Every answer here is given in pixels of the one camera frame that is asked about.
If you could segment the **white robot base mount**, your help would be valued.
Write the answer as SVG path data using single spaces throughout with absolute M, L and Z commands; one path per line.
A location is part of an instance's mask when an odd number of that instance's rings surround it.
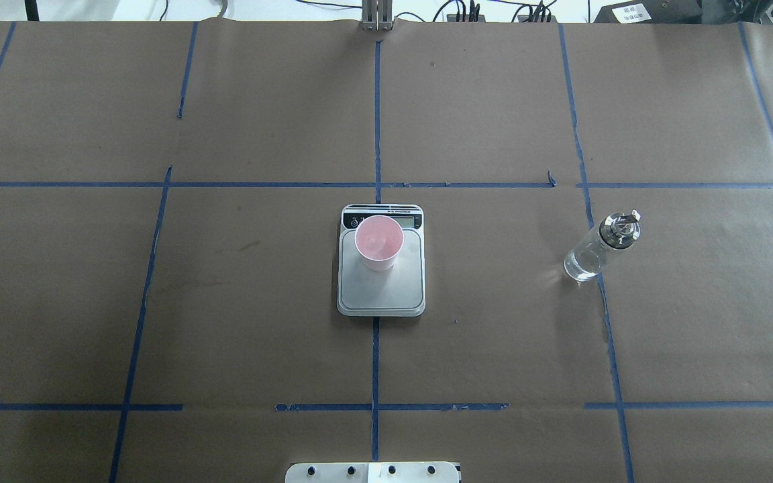
M 460 464 L 422 462 L 307 462 L 293 464 L 285 482 L 461 482 Z

